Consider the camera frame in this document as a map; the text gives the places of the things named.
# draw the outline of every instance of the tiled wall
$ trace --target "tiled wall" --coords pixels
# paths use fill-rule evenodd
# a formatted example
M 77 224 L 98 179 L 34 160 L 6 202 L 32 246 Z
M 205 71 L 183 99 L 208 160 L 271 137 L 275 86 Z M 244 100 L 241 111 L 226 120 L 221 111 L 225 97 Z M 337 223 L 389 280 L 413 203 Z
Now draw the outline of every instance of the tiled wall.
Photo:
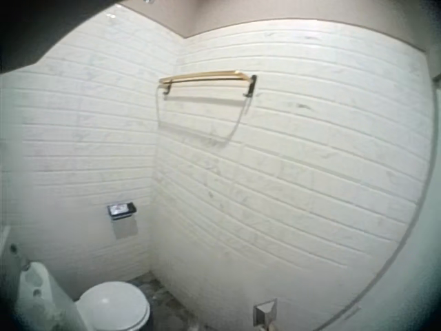
M 154 91 L 159 77 L 173 74 L 181 45 L 166 28 L 114 6 L 37 64 L 3 77 L 3 115 L 15 136 L 6 137 L 2 156 L 19 154 L 23 166 L 11 176 L 21 194 L 12 201 L 9 190 L 4 199 L 25 211 L 10 212 L 8 222 L 26 254 L 73 297 L 149 269 Z M 138 234 L 116 240 L 105 207 L 120 201 L 139 209 Z
M 176 86 L 161 100 L 153 270 L 219 330 L 251 330 L 252 306 L 275 297 L 281 330 L 313 330 L 412 220 L 431 151 L 425 57 L 309 20 L 207 32 L 184 54 L 182 72 L 243 70 L 258 83 L 242 118 L 243 83 Z

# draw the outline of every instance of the wall-mounted paper holder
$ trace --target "wall-mounted paper holder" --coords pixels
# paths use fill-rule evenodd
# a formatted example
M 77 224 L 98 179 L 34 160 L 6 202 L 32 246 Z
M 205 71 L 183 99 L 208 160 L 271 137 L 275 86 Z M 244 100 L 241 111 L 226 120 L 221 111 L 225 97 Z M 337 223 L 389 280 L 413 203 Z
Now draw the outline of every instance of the wall-mounted paper holder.
M 116 221 L 117 219 L 125 219 L 126 217 L 132 216 L 136 212 L 136 207 L 133 202 L 117 203 L 115 205 L 108 205 L 107 211 L 109 212 L 110 218 Z

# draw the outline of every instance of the toilet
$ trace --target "toilet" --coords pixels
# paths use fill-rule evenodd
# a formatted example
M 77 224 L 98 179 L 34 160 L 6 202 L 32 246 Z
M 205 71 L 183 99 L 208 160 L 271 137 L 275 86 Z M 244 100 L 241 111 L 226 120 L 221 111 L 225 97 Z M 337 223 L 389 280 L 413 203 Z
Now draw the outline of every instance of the toilet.
M 111 281 L 90 288 L 76 302 L 89 331 L 137 331 L 150 317 L 150 305 L 135 286 Z
M 64 330 L 66 325 L 78 331 L 153 328 L 150 304 L 137 287 L 122 281 L 101 283 L 74 302 L 39 262 L 21 271 L 15 310 L 34 330 Z

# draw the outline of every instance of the toilet seat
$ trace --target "toilet seat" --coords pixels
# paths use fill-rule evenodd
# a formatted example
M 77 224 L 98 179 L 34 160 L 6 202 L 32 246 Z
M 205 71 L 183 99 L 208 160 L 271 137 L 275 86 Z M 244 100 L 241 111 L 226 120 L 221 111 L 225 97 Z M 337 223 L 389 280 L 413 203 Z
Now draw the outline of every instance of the toilet seat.
M 95 331 L 135 331 L 150 316 L 150 305 L 135 286 L 121 281 L 102 283 L 87 290 L 76 303 Z

